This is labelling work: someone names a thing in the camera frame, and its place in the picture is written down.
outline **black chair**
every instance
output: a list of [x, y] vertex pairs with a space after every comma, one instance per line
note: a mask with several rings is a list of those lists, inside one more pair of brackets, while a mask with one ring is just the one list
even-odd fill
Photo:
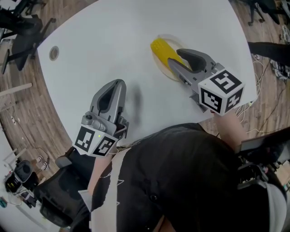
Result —
[[32, 165], [28, 160], [22, 160], [14, 169], [14, 173], [19, 177], [23, 183], [29, 179], [32, 174]]
[[[44, 35], [50, 25], [50, 23], [54, 23], [56, 21], [56, 19], [51, 18], [49, 20], [49, 22], [45, 25], [45, 27], [42, 29], [43, 25], [42, 25], [42, 21], [38, 18], [37, 15], [33, 15], [32, 18], [30, 19], [26, 19], [26, 18], [22, 18], [22, 25], [26, 25], [26, 27], [28, 27], [26, 30], [21, 30], [20, 32], [14, 32], [12, 31], [12, 33], [8, 33], [4, 34], [2, 38], [5, 38], [7, 36], [11, 36], [13, 34], [17, 34], [13, 45], [12, 45], [12, 49], [11, 49], [11, 53], [10, 54], [10, 50], [8, 49], [4, 60], [3, 60], [3, 64], [2, 64], [2, 74], [5, 73], [6, 70], [6, 66], [10, 61], [15, 60], [17, 69], [19, 71], [21, 71], [25, 65], [25, 62], [28, 58], [28, 55], [31, 55], [31, 58], [34, 58], [34, 54], [38, 48], [38, 46], [42, 43], [42, 41], [44, 40]], [[19, 22], [16, 23], [16, 25], [13, 25], [13, 27], [17, 28], [19, 27]]]
[[40, 19], [23, 18], [20, 15], [15, 15], [11, 11], [0, 8], [0, 28], [8, 29], [11, 32], [1, 35], [0, 40], [8, 36], [19, 35], [33, 35], [39, 32], [42, 28]]
[[253, 25], [255, 11], [261, 17], [259, 19], [259, 21], [261, 23], [263, 23], [265, 21], [263, 15], [261, 14], [261, 12], [260, 12], [259, 8], [257, 7], [257, 5], [259, 5], [260, 8], [262, 9], [262, 11], [265, 14], [268, 14], [274, 20], [274, 22], [277, 23], [277, 24], [280, 24], [280, 20], [279, 20], [278, 15], [286, 15], [284, 10], [277, 9], [275, 0], [238, 0], [238, 1], [247, 3], [250, 6], [250, 9], [251, 9], [251, 21], [248, 22], [249, 26]]
[[21, 0], [14, 8], [14, 10], [12, 10], [12, 12], [15, 15], [20, 15], [24, 11], [24, 9], [27, 8], [25, 14], [31, 15], [34, 6], [37, 4], [41, 5], [42, 8], [46, 5], [46, 3], [39, 0]]
[[94, 157], [80, 155], [74, 148], [56, 160], [59, 171], [34, 189], [45, 218], [60, 227], [70, 226], [71, 231], [88, 230], [90, 213], [78, 191], [87, 189], [94, 162]]

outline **round table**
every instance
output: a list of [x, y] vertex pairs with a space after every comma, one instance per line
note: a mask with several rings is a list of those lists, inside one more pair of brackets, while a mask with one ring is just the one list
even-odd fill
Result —
[[[233, 70], [246, 84], [238, 106], [256, 100], [251, 54], [228, 0], [99, 0], [38, 48], [49, 94], [72, 140], [94, 94], [114, 79], [127, 85], [123, 116], [130, 126], [120, 145], [168, 126], [212, 117], [189, 98], [189, 87], [157, 68], [150, 43], [159, 34], [173, 35]], [[52, 61], [54, 46], [59, 55]]]

